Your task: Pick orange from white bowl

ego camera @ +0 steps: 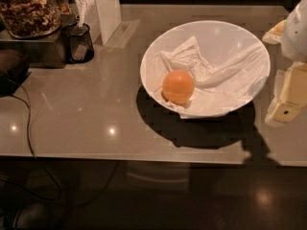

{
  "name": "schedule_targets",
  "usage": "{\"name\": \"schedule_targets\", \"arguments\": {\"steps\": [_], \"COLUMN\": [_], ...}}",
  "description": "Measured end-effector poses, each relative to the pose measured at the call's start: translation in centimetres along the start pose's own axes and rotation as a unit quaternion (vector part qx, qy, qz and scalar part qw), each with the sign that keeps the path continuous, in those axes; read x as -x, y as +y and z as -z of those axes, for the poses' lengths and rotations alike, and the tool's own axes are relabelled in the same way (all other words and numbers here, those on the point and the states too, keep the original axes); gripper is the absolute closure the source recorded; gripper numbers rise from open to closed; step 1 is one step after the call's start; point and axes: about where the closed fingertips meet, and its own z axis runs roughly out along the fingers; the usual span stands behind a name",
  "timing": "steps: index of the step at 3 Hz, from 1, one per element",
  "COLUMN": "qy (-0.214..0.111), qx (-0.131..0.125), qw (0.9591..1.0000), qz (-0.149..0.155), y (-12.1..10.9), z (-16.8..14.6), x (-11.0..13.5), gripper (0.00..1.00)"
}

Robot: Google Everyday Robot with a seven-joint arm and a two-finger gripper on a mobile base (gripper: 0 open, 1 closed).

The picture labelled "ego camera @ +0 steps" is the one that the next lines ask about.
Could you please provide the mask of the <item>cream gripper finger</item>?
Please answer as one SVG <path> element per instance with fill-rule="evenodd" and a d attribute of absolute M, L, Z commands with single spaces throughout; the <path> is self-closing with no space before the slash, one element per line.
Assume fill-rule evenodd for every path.
<path fill-rule="evenodd" d="M 294 120 L 306 106 L 307 63 L 295 61 L 286 71 L 276 72 L 273 99 L 265 123 L 271 127 L 282 127 Z"/>
<path fill-rule="evenodd" d="M 282 20 L 271 29 L 269 29 L 262 37 L 262 41 L 269 44 L 279 44 L 281 42 L 281 37 L 283 35 L 284 26 L 286 21 Z"/>

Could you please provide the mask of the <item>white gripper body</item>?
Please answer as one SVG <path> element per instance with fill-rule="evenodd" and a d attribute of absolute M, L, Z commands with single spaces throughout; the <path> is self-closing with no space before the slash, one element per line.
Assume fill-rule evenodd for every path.
<path fill-rule="evenodd" d="M 301 0 L 287 17 L 281 49 L 286 58 L 307 62 L 307 0 Z"/>

